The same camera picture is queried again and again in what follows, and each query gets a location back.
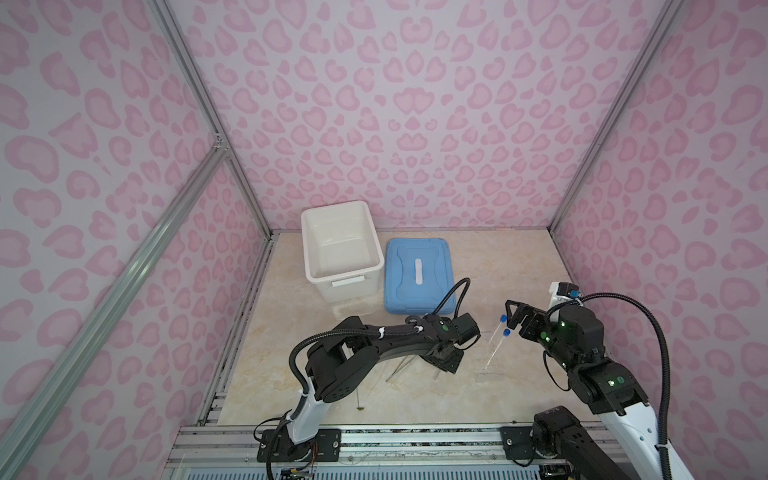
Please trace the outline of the blue capped test tube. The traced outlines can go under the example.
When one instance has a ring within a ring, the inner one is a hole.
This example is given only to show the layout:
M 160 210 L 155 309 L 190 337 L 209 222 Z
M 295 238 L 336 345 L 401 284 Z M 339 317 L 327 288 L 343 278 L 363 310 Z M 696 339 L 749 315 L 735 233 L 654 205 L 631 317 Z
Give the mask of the blue capped test tube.
M 506 314 L 500 316 L 499 322 L 489 339 L 490 345 L 498 345 L 506 336 L 508 336 L 507 321 L 508 317 Z
M 511 335 L 512 331 L 509 328 L 507 328 L 507 333 L 508 333 L 508 336 L 506 336 L 498 345 L 490 345 L 490 354 L 484 365 L 485 370 L 488 370 L 494 364 L 494 359 L 500 352 L 501 347 L 505 343 L 506 339 Z

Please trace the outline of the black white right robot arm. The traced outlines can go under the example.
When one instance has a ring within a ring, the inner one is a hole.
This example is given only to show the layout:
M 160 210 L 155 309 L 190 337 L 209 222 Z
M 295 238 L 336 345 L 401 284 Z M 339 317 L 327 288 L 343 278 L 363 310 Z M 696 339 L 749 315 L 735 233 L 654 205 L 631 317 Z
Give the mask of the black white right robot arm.
M 604 324 L 586 303 L 596 299 L 625 302 L 642 313 L 655 333 L 661 364 L 661 394 L 655 409 L 632 372 L 611 359 L 604 345 Z M 596 415 L 626 452 L 642 479 L 691 479 L 693 474 L 673 446 L 668 428 L 671 362 L 663 329 L 654 314 L 623 294 L 600 292 L 560 296 L 548 310 L 505 302 L 507 326 L 543 348 L 567 375 L 568 388 Z

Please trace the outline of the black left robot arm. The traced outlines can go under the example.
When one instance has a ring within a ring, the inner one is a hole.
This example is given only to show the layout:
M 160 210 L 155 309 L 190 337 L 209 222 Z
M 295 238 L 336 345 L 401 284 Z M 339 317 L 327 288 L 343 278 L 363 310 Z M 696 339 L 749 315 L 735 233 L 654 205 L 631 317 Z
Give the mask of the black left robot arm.
M 415 356 L 440 371 L 457 372 L 464 349 L 481 336 L 469 314 L 408 316 L 402 324 L 377 326 L 358 316 L 330 331 L 299 342 L 289 354 L 291 373 L 300 383 L 296 407 L 273 429 L 255 437 L 257 460 L 263 464 L 336 462 L 341 431 L 323 428 L 332 404 L 353 394 L 381 362 Z

